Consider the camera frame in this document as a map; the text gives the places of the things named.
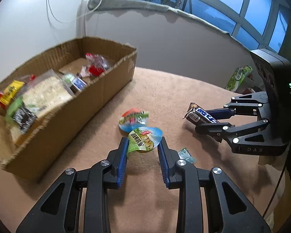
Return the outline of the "white gloved right hand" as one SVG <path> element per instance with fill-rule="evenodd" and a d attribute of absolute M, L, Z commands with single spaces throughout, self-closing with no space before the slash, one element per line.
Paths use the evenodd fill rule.
<path fill-rule="evenodd" d="M 281 168 L 284 165 L 285 155 L 280 156 L 259 156 L 258 164 L 261 166 L 270 165 L 274 168 Z"/>

